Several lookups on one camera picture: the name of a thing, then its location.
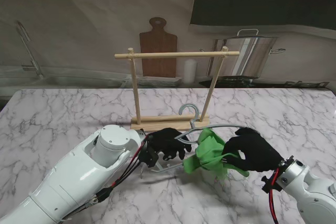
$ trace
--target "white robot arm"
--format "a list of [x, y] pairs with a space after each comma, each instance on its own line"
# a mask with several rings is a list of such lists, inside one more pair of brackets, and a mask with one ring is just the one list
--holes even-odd
[[[266, 182], [263, 187], [265, 192], [269, 192], [272, 177], [262, 179]], [[283, 189], [295, 198], [298, 210], [306, 224], [336, 223], [336, 183], [330, 179], [315, 176], [309, 166], [304, 166], [300, 161], [290, 157], [280, 166], [274, 188]]]
[[95, 194], [134, 155], [144, 137], [118, 125], [94, 132], [64, 156], [0, 224], [56, 224], [80, 206], [96, 204]]

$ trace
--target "marble countertop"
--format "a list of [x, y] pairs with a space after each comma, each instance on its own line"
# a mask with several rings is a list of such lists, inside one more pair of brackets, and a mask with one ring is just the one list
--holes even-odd
[[[139, 93], [142, 115], [171, 115], [187, 102], [202, 110], [207, 89]], [[207, 113], [212, 124], [257, 129], [283, 157], [294, 155], [316, 175], [335, 179], [335, 111], [336, 97], [327, 90], [215, 89]], [[129, 128], [132, 116], [135, 107], [129, 89], [16, 92], [0, 113], [0, 217], [35, 190], [48, 170], [78, 143], [107, 124]], [[228, 140], [234, 130], [215, 131]], [[263, 175], [251, 172], [244, 178], [233, 170], [224, 181], [216, 181], [205, 170], [192, 175], [175, 170], [159, 176], [145, 170], [140, 179], [136, 171], [109, 200], [67, 223], [268, 224], [272, 219], [268, 195], [261, 190]], [[303, 223], [295, 200], [284, 192], [274, 194], [279, 223]]]

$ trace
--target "sink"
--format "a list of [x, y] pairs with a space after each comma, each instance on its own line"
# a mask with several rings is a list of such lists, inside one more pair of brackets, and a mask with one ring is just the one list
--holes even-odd
[[38, 77], [0, 77], [0, 87], [22, 86], [39, 80]]
[[71, 76], [0, 77], [0, 100], [9, 100], [21, 89], [117, 89], [123, 88], [126, 80], [113, 78], [85, 78]]
[[82, 77], [46, 77], [45, 79], [33, 82], [33, 86], [58, 86], [58, 87], [76, 87], [76, 88], [120, 88], [124, 82], [114, 79], [95, 79]]

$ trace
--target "black glove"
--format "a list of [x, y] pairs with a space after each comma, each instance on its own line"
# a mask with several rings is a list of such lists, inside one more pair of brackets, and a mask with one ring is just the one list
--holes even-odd
[[228, 155], [222, 159], [224, 163], [242, 170], [264, 172], [275, 170], [283, 160], [280, 154], [255, 130], [242, 128], [235, 133], [238, 136], [230, 138], [225, 143], [222, 154], [240, 150], [245, 154], [245, 159]]
[[[180, 159], [184, 159], [185, 150], [191, 151], [191, 145], [181, 143], [179, 140], [174, 139], [181, 132], [173, 128], [165, 128], [160, 131], [156, 131], [148, 134], [147, 139], [149, 146], [154, 149], [156, 153], [163, 152], [163, 160], [170, 160], [176, 157], [177, 152]], [[182, 139], [189, 141], [189, 139], [184, 136]]]

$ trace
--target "wooden base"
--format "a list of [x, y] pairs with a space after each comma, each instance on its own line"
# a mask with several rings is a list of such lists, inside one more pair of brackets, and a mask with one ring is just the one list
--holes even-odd
[[[137, 118], [132, 118], [131, 129], [143, 129], [147, 132], [159, 131], [164, 128], [174, 128], [178, 131], [188, 131], [191, 129], [190, 119], [195, 115], [166, 115], [166, 116], [142, 116], [141, 124], [137, 124]], [[195, 122], [196, 127], [209, 125], [209, 116], [205, 115], [203, 122]]]

